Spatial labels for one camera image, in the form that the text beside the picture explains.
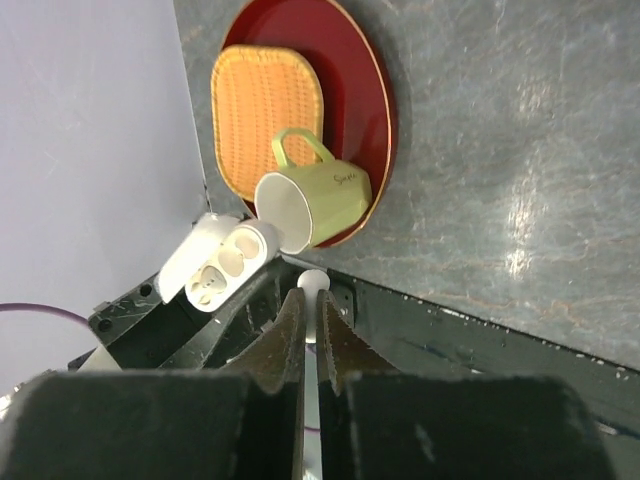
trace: red tray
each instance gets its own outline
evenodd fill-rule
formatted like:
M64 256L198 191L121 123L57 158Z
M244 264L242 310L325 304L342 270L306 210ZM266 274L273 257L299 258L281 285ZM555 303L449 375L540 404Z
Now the red tray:
M336 158L366 170L371 180L369 210L318 247L344 242L376 209L395 160L397 114L381 57L332 0L254 0L233 22L223 48L237 44L291 48L315 70L324 97L323 143ZM253 204L245 203L255 214Z

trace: white wall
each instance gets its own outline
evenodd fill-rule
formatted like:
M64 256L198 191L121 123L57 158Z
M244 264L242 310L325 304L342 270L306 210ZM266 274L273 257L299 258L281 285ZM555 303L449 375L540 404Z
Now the white wall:
M153 274L203 208L171 0L0 0L0 302L89 316ZM0 395L95 344L0 313Z

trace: green mug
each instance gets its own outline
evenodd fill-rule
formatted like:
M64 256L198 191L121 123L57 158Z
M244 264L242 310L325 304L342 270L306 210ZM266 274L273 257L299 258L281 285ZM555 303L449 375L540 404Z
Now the green mug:
M296 165L283 141L299 135L313 148L317 162ZM304 128L285 128L271 142L278 171L264 175L256 187L258 218L280 234L280 250L295 255L353 226L371 205L369 175L351 163L336 160Z

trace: mug handle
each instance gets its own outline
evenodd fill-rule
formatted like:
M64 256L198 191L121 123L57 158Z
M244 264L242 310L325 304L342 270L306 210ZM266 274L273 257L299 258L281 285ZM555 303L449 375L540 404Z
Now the mug handle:
M320 157L321 162L333 162L335 157L331 154L329 149L320 142L310 130L306 128L285 128L280 130L273 140L271 140L271 149L276 157L276 163L278 167L295 167L296 164L287 156L287 152L284 151L284 139L289 135L300 135L306 140L306 142L313 148L316 155Z

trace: wicker placemat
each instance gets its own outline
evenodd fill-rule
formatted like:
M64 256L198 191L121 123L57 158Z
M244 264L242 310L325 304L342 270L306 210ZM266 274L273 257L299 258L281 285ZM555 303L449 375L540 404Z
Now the wicker placemat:
M286 127L303 127L322 139L324 104L315 72L286 48L234 45L216 61L211 75L213 133L222 178L237 195L253 201L262 176L277 165L271 139ZM298 165L315 161L299 137L286 150Z

